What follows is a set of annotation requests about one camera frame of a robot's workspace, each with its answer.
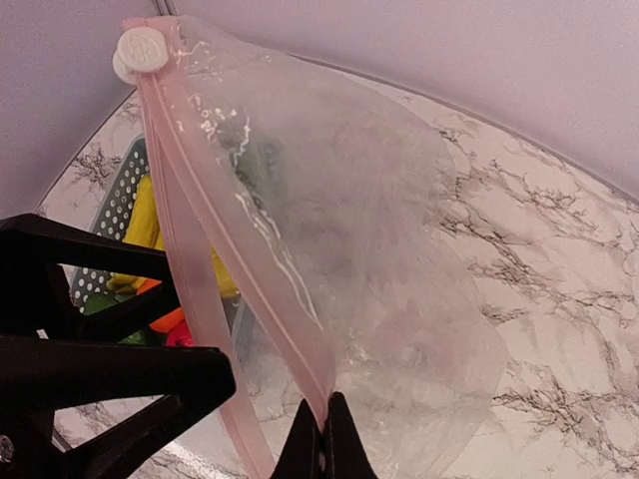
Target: clear plastic bag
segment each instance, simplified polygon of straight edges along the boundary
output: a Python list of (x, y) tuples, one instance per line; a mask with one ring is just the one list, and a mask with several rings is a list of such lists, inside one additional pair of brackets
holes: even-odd
[[(326, 68), (193, 18), (125, 25), (139, 26), (160, 30), (170, 53), (138, 75), (167, 255), (195, 342), (221, 347), (249, 385), (222, 411), (248, 472), (270, 476), (297, 387), (323, 424), (336, 384), (380, 478), (437, 477), (483, 421), (505, 363), (433, 234), (454, 178), (443, 141)], [(207, 295), (208, 244), (261, 326), (246, 375)], [(263, 413), (275, 409), (274, 428)]]

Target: marble countertop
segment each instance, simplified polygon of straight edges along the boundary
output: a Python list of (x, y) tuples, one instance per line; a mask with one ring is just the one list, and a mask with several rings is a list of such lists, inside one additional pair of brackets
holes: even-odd
[[(443, 477), (639, 478), (637, 206), (497, 128), (359, 81), (414, 111), (444, 138), (457, 178), (442, 237), (474, 277), (482, 312), (511, 355), (489, 419)], [(39, 213), (88, 229), (140, 135), (134, 96), (73, 161)], [(147, 401), (61, 411), (56, 425), (75, 445)], [(134, 477), (239, 477), (206, 459), (216, 437), (224, 441), (213, 415)]]

